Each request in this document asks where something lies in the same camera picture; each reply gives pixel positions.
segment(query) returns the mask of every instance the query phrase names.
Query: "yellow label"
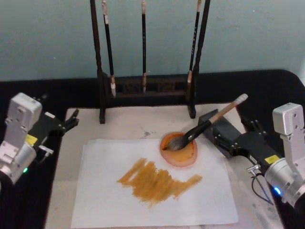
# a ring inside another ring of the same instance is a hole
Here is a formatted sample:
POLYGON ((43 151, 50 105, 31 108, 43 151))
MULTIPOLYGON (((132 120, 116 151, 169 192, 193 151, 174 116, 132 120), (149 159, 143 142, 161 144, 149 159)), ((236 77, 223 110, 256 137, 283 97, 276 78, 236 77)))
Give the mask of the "yellow label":
POLYGON ((277 155, 272 155, 270 157, 265 158, 265 161, 271 165, 272 163, 276 162, 278 159, 279 157, 277 155))
POLYGON ((32 135, 27 135, 27 138, 25 139, 25 141, 26 141, 27 143, 29 143, 30 146, 33 146, 37 140, 38 140, 38 139, 35 138, 35 137, 32 136, 32 135))

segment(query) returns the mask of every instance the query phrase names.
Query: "wall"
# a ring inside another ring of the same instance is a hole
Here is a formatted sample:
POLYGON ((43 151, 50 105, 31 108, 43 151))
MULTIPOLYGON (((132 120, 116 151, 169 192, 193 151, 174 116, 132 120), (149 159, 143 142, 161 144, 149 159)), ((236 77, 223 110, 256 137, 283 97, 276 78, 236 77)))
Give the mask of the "wall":
MULTIPOLYGON (((96 3, 102 66, 109 73, 101 1, 96 3)), ((141 0, 107 3, 114 73, 141 75, 141 0)), ((196 4, 147 0, 149 75, 187 72, 196 4)), ((302 77, 304 8, 304 0, 212 0, 200 71, 282 68, 302 77)), ((95 75, 89 0, 0 1, 0 80, 95 75)))

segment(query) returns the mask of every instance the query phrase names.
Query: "blue led light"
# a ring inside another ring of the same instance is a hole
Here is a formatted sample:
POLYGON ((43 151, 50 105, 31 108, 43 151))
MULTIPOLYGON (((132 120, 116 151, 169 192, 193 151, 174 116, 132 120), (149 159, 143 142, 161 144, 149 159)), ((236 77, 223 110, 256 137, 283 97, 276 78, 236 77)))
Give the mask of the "blue led light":
POLYGON ((281 190, 278 187, 275 187, 275 191, 278 193, 278 195, 282 194, 281 190))

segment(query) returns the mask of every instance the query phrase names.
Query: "white table surface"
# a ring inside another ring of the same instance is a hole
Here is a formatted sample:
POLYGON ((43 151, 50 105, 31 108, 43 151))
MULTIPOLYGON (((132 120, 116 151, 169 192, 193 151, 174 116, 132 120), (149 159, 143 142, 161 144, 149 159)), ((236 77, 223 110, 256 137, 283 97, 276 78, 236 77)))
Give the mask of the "white table surface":
MULTIPOLYGON (((186 106, 120 107, 106 111, 106 124, 99 123, 98 109, 80 109, 79 125, 63 137, 59 154, 46 229, 69 229, 76 196, 82 146, 88 140, 161 138, 172 131, 187 131, 198 123, 198 118, 224 104, 197 105, 196 119, 190 119, 186 106)), ((74 109, 67 111, 70 117, 74 109)), ((236 110, 225 116, 240 132, 244 128, 236 110)), ((149 227, 150 229, 282 229, 275 206, 258 198, 251 190, 251 176, 246 168, 252 164, 242 156, 226 160, 239 221, 227 225, 183 227, 149 227)))

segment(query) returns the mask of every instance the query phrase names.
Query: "paper sheet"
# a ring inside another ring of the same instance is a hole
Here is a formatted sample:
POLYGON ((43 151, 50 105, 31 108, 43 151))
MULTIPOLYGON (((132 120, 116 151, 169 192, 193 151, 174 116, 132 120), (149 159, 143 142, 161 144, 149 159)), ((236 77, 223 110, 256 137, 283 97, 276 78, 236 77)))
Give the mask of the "paper sheet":
POLYGON ((132 226, 228 224, 238 221, 224 158, 203 136, 196 139, 198 158, 189 168, 167 164, 159 153, 159 139, 95 140, 84 147, 72 229, 132 226), (131 188, 116 183, 141 157, 154 161, 173 178, 203 177, 179 200, 168 198, 148 208, 131 188))

